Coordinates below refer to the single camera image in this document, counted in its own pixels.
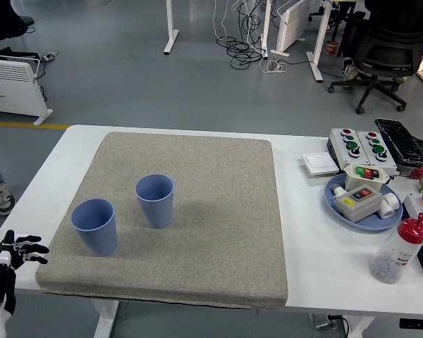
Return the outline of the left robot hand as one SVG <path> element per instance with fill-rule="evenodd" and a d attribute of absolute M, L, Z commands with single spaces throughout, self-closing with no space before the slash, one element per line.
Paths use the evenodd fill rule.
<path fill-rule="evenodd" d="M 0 337 L 6 336 L 6 322 L 16 309 L 16 270 L 27 261 L 48 263 L 43 257 L 49 248 L 40 244 L 41 237 L 16 234 L 8 230 L 0 241 Z"/>

